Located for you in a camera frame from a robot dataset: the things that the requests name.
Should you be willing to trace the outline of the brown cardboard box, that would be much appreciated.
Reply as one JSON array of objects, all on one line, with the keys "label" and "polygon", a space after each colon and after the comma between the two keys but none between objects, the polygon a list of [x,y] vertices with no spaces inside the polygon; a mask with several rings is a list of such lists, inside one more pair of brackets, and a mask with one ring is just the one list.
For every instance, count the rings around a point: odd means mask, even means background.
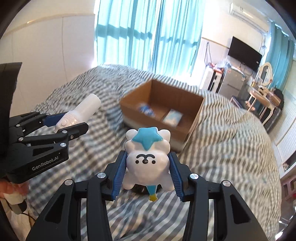
[{"label": "brown cardboard box", "polygon": [[[147,103],[155,113],[155,117],[147,116],[137,107],[139,103]],[[204,105],[204,97],[151,79],[132,90],[120,100],[123,122],[131,128],[157,127],[171,132],[171,149],[177,152],[185,148],[199,120]],[[171,110],[177,110],[183,117],[176,127],[163,123],[163,118]]]}]

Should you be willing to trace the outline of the checkered grey white duvet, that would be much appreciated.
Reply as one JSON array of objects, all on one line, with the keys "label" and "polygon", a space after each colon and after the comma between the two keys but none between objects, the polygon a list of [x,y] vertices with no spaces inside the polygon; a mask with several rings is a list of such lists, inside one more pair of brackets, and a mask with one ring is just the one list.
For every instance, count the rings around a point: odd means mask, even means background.
[{"label": "checkered grey white duvet", "polygon": [[[61,113],[74,109],[90,93],[102,102],[87,122],[89,130],[69,149],[69,159],[29,181],[27,204],[37,218],[68,178],[84,181],[115,161],[125,142],[119,101],[154,78],[205,98],[197,127],[180,162],[208,181],[229,180],[259,221],[268,240],[275,240],[280,219],[281,185],[269,135],[252,113],[236,108],[221,95],[169,77],[122,65],[102,65],[57,88],[34,111]],[[160,192],[156,202],[121,191],[107,204],[113,240],[182,240],[189,204],[173,192]]]}]

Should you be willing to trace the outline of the silver mini fridge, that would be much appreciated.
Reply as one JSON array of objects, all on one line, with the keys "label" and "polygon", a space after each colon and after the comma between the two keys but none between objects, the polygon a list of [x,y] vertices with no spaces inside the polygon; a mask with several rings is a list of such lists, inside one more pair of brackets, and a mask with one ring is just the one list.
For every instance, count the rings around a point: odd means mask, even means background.
[{"label": "silver mini fridge", "polygon": [[242,71],[235,67],[227,67],[218,93],[227,99],[238,96],[245,80],[246,76]]}]

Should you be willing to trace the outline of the white plush toy blue star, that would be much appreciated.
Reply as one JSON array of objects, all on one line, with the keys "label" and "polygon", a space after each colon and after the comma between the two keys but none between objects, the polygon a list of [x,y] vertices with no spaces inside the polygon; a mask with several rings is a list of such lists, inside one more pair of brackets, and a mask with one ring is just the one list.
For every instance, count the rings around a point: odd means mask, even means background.
[{"label": "white plush toy blue star", "polygon": [[123,188],[131,190],[134,185],[145,186],[149,200],[156,201],[157,187],[173,191],[174,185],[169,172],[171,150],[169,130],[156,127],[128,130],[125,134],[126,173]]}]

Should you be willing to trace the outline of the blue packet in box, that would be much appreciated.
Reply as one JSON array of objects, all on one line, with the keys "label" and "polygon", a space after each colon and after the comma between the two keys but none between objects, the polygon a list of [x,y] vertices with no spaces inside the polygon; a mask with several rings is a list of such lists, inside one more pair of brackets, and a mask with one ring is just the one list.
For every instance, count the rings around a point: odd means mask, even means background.
[{"label": "blue packet in box", "polygon": [[147,116],[155,117],[154,111],[147,103],[139,103],[137,109]]}]

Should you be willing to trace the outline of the light blue tissue pack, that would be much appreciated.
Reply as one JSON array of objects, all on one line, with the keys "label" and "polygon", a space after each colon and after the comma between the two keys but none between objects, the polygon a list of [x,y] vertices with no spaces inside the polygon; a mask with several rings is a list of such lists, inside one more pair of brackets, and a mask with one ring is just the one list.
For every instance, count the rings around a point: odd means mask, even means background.
[{"label": "light blue tissue pack", "polygon": [[181,121],[183,114],[177,110],[171,109],[168,114],[163,118],[163,123],[166,125],[176,127]]}]

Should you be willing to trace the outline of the blue curtains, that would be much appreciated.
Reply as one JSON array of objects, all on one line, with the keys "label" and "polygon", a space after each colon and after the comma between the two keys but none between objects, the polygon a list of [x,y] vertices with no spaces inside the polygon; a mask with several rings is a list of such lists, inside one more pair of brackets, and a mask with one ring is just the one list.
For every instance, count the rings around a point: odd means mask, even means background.
[{"label": "blue curtains", "polygon": [[96,62],[166,76],[190,75],[203,11],[203,1],[96,1]]}]

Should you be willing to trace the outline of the white vanity table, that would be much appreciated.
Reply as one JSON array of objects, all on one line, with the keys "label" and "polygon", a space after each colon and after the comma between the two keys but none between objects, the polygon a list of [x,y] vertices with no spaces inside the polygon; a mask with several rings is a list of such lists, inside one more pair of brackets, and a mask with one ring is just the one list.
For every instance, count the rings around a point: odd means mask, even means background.
[{"label": "white vanity table", "polygon": [[262,123],[263,125],[265,125],[273,115],[274,110],[280,105],[281,99],[278,98],[273,92],[269,91],[268,89],[266,91],[260,92],[253,88],[249,91],[249,94],[250,98],[248,99],[248,101],[246,101],[246,104],[248,104],[247,111],[253,110],[256,101],[260,102],[264,106],[264,109],[259,116],[260,120],[263,118],[263,115],[266,112],[266,110],[270,110],[269,115],[265,118],[265,120]]}]

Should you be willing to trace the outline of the black wall television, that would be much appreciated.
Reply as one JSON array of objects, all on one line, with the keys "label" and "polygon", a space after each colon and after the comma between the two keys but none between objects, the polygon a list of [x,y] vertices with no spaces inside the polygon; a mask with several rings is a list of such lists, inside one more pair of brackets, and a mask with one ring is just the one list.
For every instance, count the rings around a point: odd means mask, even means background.
[{"label": "black wall television", "polygon": [[232,37],[228,56],[238,60],[254,72],[257,72],[262,59],[262,54],[236,37]]}]

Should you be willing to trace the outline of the white cylindrical bottle device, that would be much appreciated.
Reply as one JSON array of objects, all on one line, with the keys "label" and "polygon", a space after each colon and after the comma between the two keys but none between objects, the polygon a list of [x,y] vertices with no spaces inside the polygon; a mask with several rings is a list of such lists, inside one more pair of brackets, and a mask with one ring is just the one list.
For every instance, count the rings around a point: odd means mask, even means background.
[{"label": "white cylindrical bottle device", "polygon": [[65,113],[55,125],[55,133],[61,131],[67,132],[69,137],[69,147],[76,145],[76,137],[70,134],[72,126],[77,126],[81,123],[87,123],[88,120],[95,114],[101,106],[101,100],[93,93],[89,94],[79,105],[73,110]]}]

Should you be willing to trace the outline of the white air conditioner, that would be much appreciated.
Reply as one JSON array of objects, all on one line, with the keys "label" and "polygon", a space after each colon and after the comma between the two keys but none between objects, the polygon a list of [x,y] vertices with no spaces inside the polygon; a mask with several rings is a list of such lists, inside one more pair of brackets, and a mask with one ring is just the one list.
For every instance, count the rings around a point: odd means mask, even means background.
[{"label": "white air conditioner", "polygon": [[250,25],[262,34],[269,31],[270,23],[268,17],[248,3],[231,1],[229,14]]}]

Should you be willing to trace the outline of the oval vanity mirror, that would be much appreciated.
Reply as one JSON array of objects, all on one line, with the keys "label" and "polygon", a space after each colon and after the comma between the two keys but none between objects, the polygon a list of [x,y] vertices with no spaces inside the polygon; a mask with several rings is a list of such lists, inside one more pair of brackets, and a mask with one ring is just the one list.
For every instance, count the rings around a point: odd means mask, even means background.
[{"label": "oval vanity mirror", "polygon": [[257,84],[269,88],[273,81],[273,68],[269,62],[260,66],[256,76]]}]

